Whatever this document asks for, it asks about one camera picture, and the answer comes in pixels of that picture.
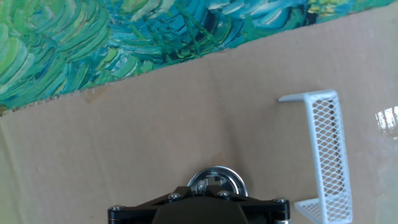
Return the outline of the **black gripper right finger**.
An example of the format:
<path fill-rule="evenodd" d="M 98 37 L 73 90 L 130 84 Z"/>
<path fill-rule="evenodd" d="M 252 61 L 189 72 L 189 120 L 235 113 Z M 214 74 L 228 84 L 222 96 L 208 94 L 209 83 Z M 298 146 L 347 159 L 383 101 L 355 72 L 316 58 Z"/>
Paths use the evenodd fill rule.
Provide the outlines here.
<path fill-rule="evenodd" d="M 290 204 L 284 198 L 259 200 L 249 197 L 245 188 L 208 185 L 201 189 L 206 203 L 202 205 L 209 223 L 270 223 L 290 222 Z"/>

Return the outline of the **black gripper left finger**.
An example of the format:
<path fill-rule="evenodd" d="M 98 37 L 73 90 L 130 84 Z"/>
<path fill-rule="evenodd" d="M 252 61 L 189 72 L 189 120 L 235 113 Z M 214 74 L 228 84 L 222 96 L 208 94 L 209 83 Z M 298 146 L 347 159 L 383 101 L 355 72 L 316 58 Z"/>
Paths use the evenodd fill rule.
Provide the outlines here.
<path fill-rule="evenodd" d="M 173 192 L 157 197 L 149 202 L 127 207 L 125 205 L 113 205 L 108 208 L 108 223 L 188 223 L 184 216 L 173 212 L 171 215 L 160 216 L 160 209 L 165 205 L 186 200 L 193 197 L 201 197 L 201 187 L 177 187 Z"/>

